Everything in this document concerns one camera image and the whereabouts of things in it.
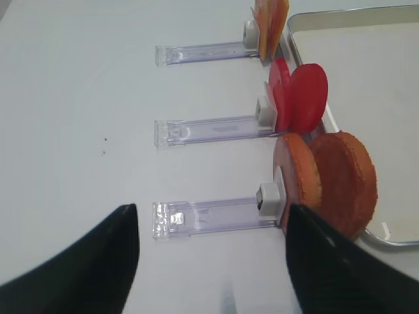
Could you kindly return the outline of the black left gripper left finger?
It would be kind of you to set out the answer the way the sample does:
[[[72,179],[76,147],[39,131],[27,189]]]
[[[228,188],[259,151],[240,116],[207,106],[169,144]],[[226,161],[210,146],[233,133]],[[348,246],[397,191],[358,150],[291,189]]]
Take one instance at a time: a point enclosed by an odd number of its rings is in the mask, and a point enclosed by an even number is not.
[[[137,207],[122,205],[60,254],[1,285],[1,312],[122,313],[138,261]]]

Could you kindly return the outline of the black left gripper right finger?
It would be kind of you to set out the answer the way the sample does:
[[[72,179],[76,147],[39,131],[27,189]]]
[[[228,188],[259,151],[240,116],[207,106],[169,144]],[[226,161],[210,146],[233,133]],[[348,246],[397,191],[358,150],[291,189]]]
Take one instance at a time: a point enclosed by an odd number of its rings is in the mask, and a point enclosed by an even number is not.
[[[293,204],[286,263],[303,313],[417,313],[418,281],[383,263],[305,205]]]

